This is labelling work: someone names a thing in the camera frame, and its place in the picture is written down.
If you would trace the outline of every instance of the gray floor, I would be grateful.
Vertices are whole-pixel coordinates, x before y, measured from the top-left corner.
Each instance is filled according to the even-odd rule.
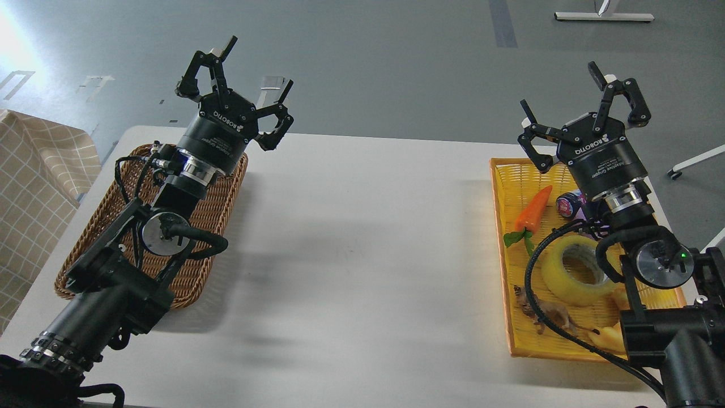
[[[674,232],[701,248],[725,227],[725,157],[677,181],[665,173],[725,143],[725,2],[619,5],[654,14],[650,24],[552,16],[593,7],[590,0],[5,0],[0,79],[34,74],[15,93],[21,75],[0,89],[0,97],[12,94],[0,108],[85,129],[103,158],[131,126],[185,126],[196,108],[173,94],[176,81],[195,50],[222,47],[235,34],[229,86],[255,101],[263,76],[293,78],[293,132],[515,143],[524,97],[551,125],[596,110],[600,93],[586,67],[595,60],[605,73],[639,81],[653,119],[630,131],[631,142]],[[89,76],[112,80],[81,86]],[[622,100],[613,112],[624,118],[626,109]]]

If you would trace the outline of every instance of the yellow basket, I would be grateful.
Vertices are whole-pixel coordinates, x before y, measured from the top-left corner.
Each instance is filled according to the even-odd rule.
[[[526,270],[529,255],[523,242],[506,248],[502,238],[504,233],[513,230],[513,224],[518,214],[529,204],[532,197],[548,185],[552,185],[553,190],[544,210],[541,226],[532,237],[532,240],[535,243],[541,242],[551,232],[552,228],[561,227],[566,223],[566,220],[559,216],[556,211],[555,203],[559,195],[577,188],[568,169],[566,166],[557,164],[548,173],[541,174],[529,159],[523,158],[492,158],[490,164],[501,260],[506,334],[511,356],[605,362],[600,356],[588,352],[551,330],[546,329],[542,335],[537,333],[537,326],[534,326],[533,321],[523,314],[521,307],[516,303],[516,296],[513,292],[514,285],[523,288],[523,273]],[[547,255],[549,249],[543,252],[540,259]],[[542,301],[563,303],[549,291],[544,283],[541,277],[540,264],[541,262],[536,263],[531,279],[534,292]],[[571,271],[571,268],[576,267],[576,265],[568,265],[567,269],[576,273],[576,271]],[[637,286],[642,302],[649,309],[676,308],[685,305],[684,296],[679,288],[675,290],[657,290],[640,282],[637,283]],[[566,306],[571,318],[581,326],[606,327],[614,325],[619,320],[619,310],[610,296],[600,299],[591,306]],[[579,330],[578,337],[591,343],[584,330]]]

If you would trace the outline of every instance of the checkered cloth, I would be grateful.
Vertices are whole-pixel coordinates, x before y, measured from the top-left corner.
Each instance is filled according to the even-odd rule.
[[[0,334],[100,170],[86,132],[0,110]]]

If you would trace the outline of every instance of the chair wheel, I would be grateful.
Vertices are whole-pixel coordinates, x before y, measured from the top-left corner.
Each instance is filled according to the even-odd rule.
[[[667,176],[669,176],[670,179],[677,180],[678,177],[682,175],[681,171],[674,171],[670,170],[667,172]]]

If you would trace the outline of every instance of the tape roll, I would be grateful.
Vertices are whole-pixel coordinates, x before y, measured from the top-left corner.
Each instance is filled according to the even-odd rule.
[[[542,262],[542,277],[556,297],[574,306],[588,306],[612,293],[615,283],[597,266],[596,249],[597,241],[581,235],[560,238],[552,246]],[[594,283],[584,283],[572,276],[564,267],[564,258],[580,260],[594,276]],[[607,259],[621,272],[614,255],[608,253]]]

